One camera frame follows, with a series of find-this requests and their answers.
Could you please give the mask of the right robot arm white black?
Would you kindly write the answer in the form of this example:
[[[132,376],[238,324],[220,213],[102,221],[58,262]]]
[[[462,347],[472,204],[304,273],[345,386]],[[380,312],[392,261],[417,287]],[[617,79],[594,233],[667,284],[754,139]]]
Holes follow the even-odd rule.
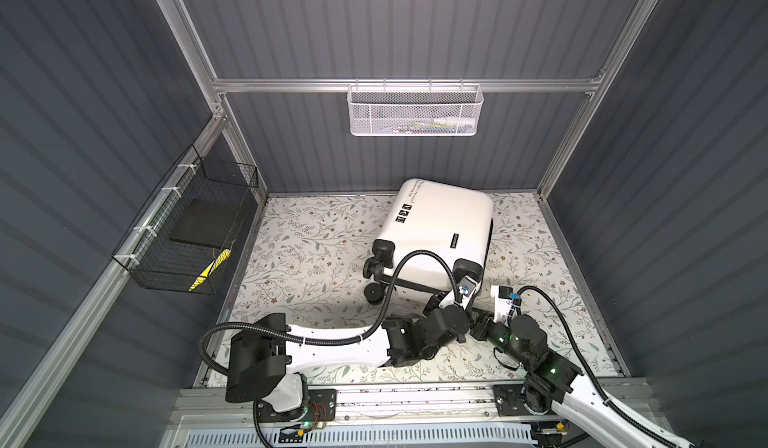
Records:
[[[519,404],[533,415],[555,413],[607,447],[691,447],[692,442],[653,423],[604,391],[580,367],[553,351],[528,315],[505,325],[476,310],[470,335],[490,343],[526,372]]]

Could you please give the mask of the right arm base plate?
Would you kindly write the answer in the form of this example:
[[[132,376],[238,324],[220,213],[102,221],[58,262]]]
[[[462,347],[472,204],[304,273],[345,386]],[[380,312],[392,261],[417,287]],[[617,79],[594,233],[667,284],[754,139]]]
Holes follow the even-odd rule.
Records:
[[[552,404],[562,403],[569,390],[537,388],[527,383],[495,384],[493,399],[500,416],[544,416],[552,412]]]

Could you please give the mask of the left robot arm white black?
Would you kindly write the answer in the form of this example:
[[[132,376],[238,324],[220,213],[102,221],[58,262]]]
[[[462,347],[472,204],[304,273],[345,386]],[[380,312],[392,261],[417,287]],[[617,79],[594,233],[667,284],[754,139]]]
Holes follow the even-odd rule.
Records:
[[[351,330],[290,325],[283,313],[228,323],[235,334],[221,370],[225,400],[264,402],[278,413],[292,412],[309,405],[306,374],[315,368],[405,368],[430,360],[441,348],[465,340],[475,297],[461,286],[458,296],[449,293],[425,315],[403,317],[387,313],[392,292],[383,291],[373,325]]]

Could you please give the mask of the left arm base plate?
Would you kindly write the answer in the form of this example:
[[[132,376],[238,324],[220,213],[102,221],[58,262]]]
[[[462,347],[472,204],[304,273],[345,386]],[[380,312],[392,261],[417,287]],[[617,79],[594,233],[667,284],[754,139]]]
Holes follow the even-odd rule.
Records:
[[[336,389],[315,389],[308,391],[308,401],[299,408],[278,413],[266,402],[256,404],[256,413],[260,422],[330,422],[336,418],[338,391]]]

